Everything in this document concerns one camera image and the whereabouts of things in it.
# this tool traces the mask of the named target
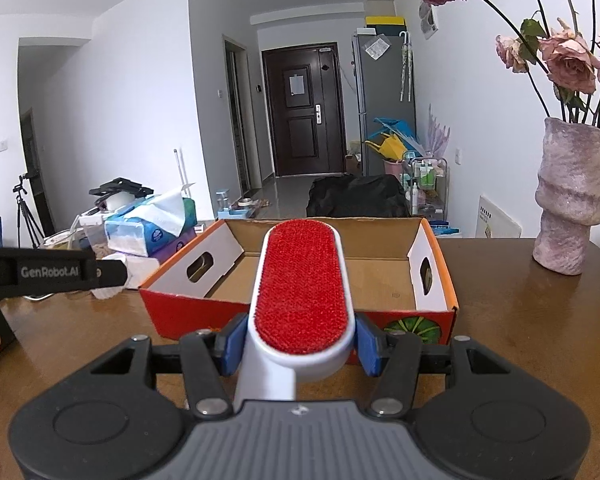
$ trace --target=blue tissue pack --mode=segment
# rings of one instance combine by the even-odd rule
[[[137,256],[152,256],[164,246],[173,242],[182,233],[185,233],[198,223],[196,217],[196,204],[188,198],[183,197],[185,221],[181,231],[175,235],[165,231],[155,223],[135,216],[127,216],[134,209],[154,200],[155,196],[147,197],[117,211],[105,221],[105,231],[109,248],[127,254]]]

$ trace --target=yellow bag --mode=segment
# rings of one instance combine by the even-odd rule
[[[381,133],[384,137],[382,144],[376,144],[371,140],[365,140],[365,144],[389,160],[402,160],[402,154],[407,151],[404,144],[396,134]]]

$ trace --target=metal screw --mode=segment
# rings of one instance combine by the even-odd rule
[[[385,397],[384,399],[376,399],[371,403],[371,409],[378,415],[395,415],[402,411],[402,403],[398,399]]]
[[[224,399],[211,397],[209,399],[199,400],[196,404],[196,409],[203,415],[220,415],[224,413],[229,405]]]

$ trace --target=blue gripper pad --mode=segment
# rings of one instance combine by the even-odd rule
[[[244,349],[244,338],[247,335],[248,316],[244,316],[234,330],[226,336],[226,348],[221,358],[220,374],[228,377],[236,373],[240,361],[242,361],[242,350]]]
[[[378,349],[378,340],[371,328],[356,316],[356,336],[354,347],[362,368],[370,377],[378,377],[382,373],[382,359]]]

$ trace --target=textured ceramic vase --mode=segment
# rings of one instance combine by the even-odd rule
[[[544,210],[534,259],[561,274],[581,274],[592,225],[600,224],[600,129],[544,120],[536,202]]]

